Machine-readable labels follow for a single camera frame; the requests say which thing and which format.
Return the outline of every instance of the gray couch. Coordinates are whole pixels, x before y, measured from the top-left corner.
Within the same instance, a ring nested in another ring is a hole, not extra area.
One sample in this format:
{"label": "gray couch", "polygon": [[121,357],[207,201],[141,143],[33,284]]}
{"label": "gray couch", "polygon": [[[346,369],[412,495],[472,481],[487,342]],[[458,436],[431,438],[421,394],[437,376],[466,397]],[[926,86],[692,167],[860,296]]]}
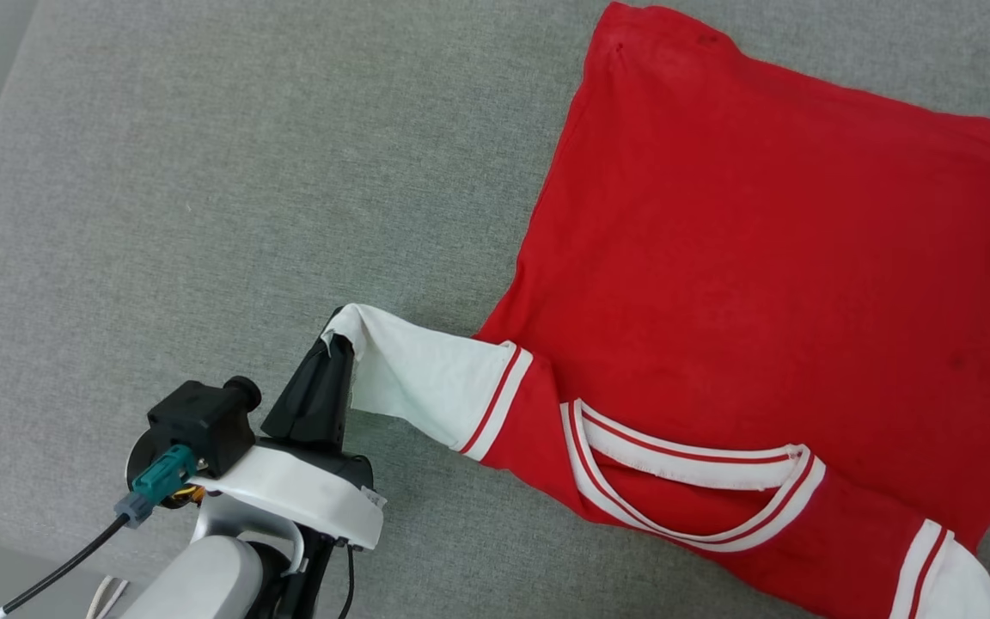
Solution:
{"label": "gray couch", "polygon": [[[40,0],[0,101],[0,543],[93,537],[181,381],[254,377],[258,424],[337,305],[476,329],[602,7]],[[758,58],[990,117],[990,3],[675,7]],[[389,498],[353,616],[804,616],[396,420],[354,413],[347,445]],[[192,524],[160,513],[90,565],[149,579]],[[344,595],[335,561],[325,616]]]}

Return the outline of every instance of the black cable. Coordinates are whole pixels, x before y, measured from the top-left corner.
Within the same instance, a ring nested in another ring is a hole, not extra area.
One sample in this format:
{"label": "black cable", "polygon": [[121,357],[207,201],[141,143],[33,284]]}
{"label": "black cable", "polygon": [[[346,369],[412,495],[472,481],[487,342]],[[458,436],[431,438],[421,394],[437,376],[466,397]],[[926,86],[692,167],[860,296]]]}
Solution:
{"label": "black cable", "polygon": [[[39,592],[44,591],[44,589],[48,588],[48,585],[55,583],[56,580],[62,579],[66,573],[70,572],[71,569],[75,569],[76,567],[78,567],[78,564],[83,563],[83,561],[86,561],[86,557],[91,556],[91,554],[93,554],[96,549],[101,548],[102,544],[105,544],[107,541],[109,541],[109,538],[113,537],[113,533],[117,533],[118,531],[120,531],[122,526],[125,526],[127,522],[129,522],[129,516],[127,516],[127,514],[125,513],[122,513],[121,516],[117,517],[117,520],[113,521],[113,524],[110,524],[105,529],[105,531],[102,531],[101,536],[95,537],[93,542],[87,544],[85,549],[82,549],[82,551],[79,551],[77,555],[72,556],[71,559],[67,560],[67,563],[60,565],[60,567],[56,568],[55,572],[49,573],[38,584],[33,585],[32,587],[28,588],[25,592],[23,592],[23,594],[21,594],[20,596],[17,596],[12,600],[10,600],[10,602],[4,604],[3,614],[10,615],[11,612],[15,611],[17,607],[21,606],[21,604],[28,602],[28,600],[33,599],[36,596],[36,594],[39,594]],[[351,559],[350,584],[351,584],[351,591],[353,591],[353,563],[352,563],[353,555],[351,555],[350,559]]]}
{"label": "black cable", "polygon": [[346,594],[346,603],[342,604],[342,612],[339,612],[339,619],[346,619],[350,615],[350,604],[354,602],[354,548],[346,544],[346,553],[350,556],[350,592]]}

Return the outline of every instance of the red stripe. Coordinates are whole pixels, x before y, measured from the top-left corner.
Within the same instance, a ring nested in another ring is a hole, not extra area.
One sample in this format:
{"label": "red stripe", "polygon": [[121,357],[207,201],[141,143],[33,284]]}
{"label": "red stripe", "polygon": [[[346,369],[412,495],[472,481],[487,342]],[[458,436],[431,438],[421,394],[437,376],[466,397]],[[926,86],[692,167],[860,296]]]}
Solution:
{"label": "red stripe", "polygon": [[931,553],[926,556],[926,561],[923,561],[923,568],[919,571],[919,579],[915,580],[915,594],[912,596],[911,612],[908,612],[907,619],[915,619],[916,612],[919,612],[919,602],[920,597],[923,596],[923,583],[926,581],[926,574],[931,571],[931,564],[934,563],[934,557],[938,556],[938,551],[942,548],[942,544],[946,541],[948,534],[950,534],[950,530],[947,530],[943,526],[942,534],[938,536],[938,541],[934,543],[934,548],[931,548]]}
{"label": "red stripe", "polygon": [[610,432],[617,438],[622,438],[628,440],[629,443],[644,447],[645,450],[657,451],[660,454],[667,454],[669,456],[677,456],[679,458],[690,459],[690,461],[699,461],[703,463],[781,463],[789,459],[789,454],[782,454],[780,456],[762,456],[758,458],[738,458],[738,457],[728,457],[728,456],[705,456],[702,454],[691,454],[687,451],[671,450],[668,447],[660,447],[659,445],[652,445],[652,443],[646,443],[644,440],[635,438],[635,436],[629,436],[625,432],[617,430],[616,427],[609,426],[608,423],[602,422],[602,420],[594,418],[588,412],[583,411],[583,416],[590,420],[590,423],[595,424],[595,426],[601,427],[606,432]]}
{"label": "red stripe", "polygon": [[574,443],[575,443],[575,451],[577,451],[577,453],[578,453],[578,461],[580,461],[580,463],[583,465],[583,469],[586,470],[586,475],[590,478],[590,482],[594,483],[594,487],[598,490],[598,493],[601,493],[602,496],[608,498],[610,501],[613,501],[614,505],[617,505],[618,508],[620,508],[622,511],[624,511],[625,514],[628,514],[628,517],[629,518],[632,518],[632,520],[636,520],[640,524],[643,524],[644,526],[647,526],[648,529],[652,529],[652,531],[655,531],[657,534],[660,534],[660,536],[666,536],[667,538],[671,538],[671,540],[675,540],[677,542],[695,542],[696,541],[696,542],[698,542],[700,544],[714,544],[715,545],[715,544],[726,544],[728,542],[734,542],[735,540],[740,540],[740,538],[743,538],[743,537],[746,537],[746,536],[751,536],[751,534],[755,533],[759,529],[762,529],[763,526],[766,526],[767,524],[770,524],[770,522],[773,521],[774,518],[778,517],[778,514],[781,513],[781,511],[783,509],[785,509],[785,506],[786,505],[789,505],[789,501],[793,498],[793,494],[797,493],[798,488],[801,487],[802,483],[805,481],[805,478],[808,478],[809,477],[809,472],[812,470],[812,465],[813,465],[813,462],[814,462],[814,458],[813,457],[809,457],[809,461],[808,461],[808,463],[806,463],[806,465],[804,467],[804,470],[802,471],[800,477],[798,477],[797,478],[797,481],[795,481],[793,483],[793,487],[790,488],[789,491],[787,491],[787,493],[785,494],[785,498],[781,501],[781,503],[778,504],[777,508],[775,508],[773,510],[773,512],[770,513],[770,516],[767,516],[766,518],[763,518],[763,520],[761,522],[759,522],[757,525],[754,526],[754,528],[751,528],[749,531],[745,531],[743,533],[737,533],[735,536],[727,537],[727,538],[725,538],[725,540],[719,540],[719,541],[708,542],[708,541],[702,541],[702,540],[684,540],[683,537],[671,536],[671,534],[669,534],[669,533],[665,533],[665,532],[659,531],[659,529],[660,529],[659,528],[659,525],[653,524],[652,522],[647,521],[644,518],[641,518],[640,516],[637,516],[636,513],[633,513],[633,511],[630,511],[628,508],[626,508],[624,505],[622,505],[622,503],[620,501],[618,501],[616,498],[614,498],[614,496],[612,494],[608,493],[608,491],[606,491],[605,488],[602,488],[602,484],[594,476],[594,471],[593,470],[590,470],[590,464],[588,463],[588,459],[586,459],[586,454],[584,453],[582,443],[580,442],[580,436],[578,436],[578,424],[575,423],[575,414],[574,414],[574,408],[573,408],[574,405],[575,405],[574,402],[567,404],[567,418],[569,418],[567,420],[569,420],[569,424],[571,426],[572,439],[574,440]]}
{"label": "red stripe", "polygon": [[510,368],[514,367],[515,362],[518,360],[518,356],[522,355],[522,348],[520,346],[514,347],[514,355],[510,356],[510,363],[506,365],[506,369],[503,370],[503,377],[498,380],[498,387],[495,388],[495,395],[492,395],[491,402],[487,403],[487,410],[484,411],[483,418],[480,418],[480,425],[476,426],[476,431],[472,432],[472,438],[468,439],[468,442],[461,447],[461,453],[467,453],[471,450],[472,446],[476,444],[476,439],[480,438],[480,433],[484,431],[484,427],[487,426],[487,420],[492,417],[492,411],[495,410],[495,403],[498,402],[499,395],[503,393],[503,387],[506,385],[506,378],[510,376]]}

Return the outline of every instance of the neckline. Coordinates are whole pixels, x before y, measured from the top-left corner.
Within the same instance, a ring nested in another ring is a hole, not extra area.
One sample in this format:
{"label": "neckline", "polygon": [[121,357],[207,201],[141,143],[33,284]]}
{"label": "neckline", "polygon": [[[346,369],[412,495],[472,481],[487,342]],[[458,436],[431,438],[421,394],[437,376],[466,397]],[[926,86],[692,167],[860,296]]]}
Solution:
{"label": "neckline", "polygon": [[[587,420],[584,409],[589,415]],[[586,407],[582,400],[561,404],[560,412],[580,494],[622,524],[696,549],[740,552],[769,541],[804,510],[826,473],[824,463],[804,445],[758,451],[704,450],[632,431]],[[602,443],[606,450],[598,447]],[[763,509],[743,524],[712,536],[692,536],[665,528],[621,498],[595,462],[592,448],[630,468],[649,469],[645,473],[669,481],[737,490],[766,487],[766,481],[778,481],[769,486],[777,486],[778,490]],[[647,459],[659,455],[665,459]]]}

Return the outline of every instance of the white cable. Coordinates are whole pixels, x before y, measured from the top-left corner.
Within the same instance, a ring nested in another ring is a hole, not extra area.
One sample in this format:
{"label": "white cable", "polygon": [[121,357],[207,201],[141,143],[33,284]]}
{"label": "white cable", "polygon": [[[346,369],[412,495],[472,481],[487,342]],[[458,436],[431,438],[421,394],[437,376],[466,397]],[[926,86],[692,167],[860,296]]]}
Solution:
{"label": "white cable", "polygon": [[106,615],[113,610],[113,605],[117,603],[117,600],[121,599],[121,594],[125,592],[125,587],[129,586],[129,581],[121,580],[117,584],[117,588],[113,589],[113,592],[109,594],[109,602],[106,602],[106,606],[102,607],[101,612],[94,619],[106,619]]}
{"label": "white cable", "polygon": [[109,588],[110,583],[113,583],[113,576],[106,576],[105,579],[101,580],[101,584],[98,585],[98,591],[95,591],[94,599],[90,600],[90,607],[86,611],[86,619],[97,619],[98,604],[101,604],[101,597],[106,595],[106,589]]}

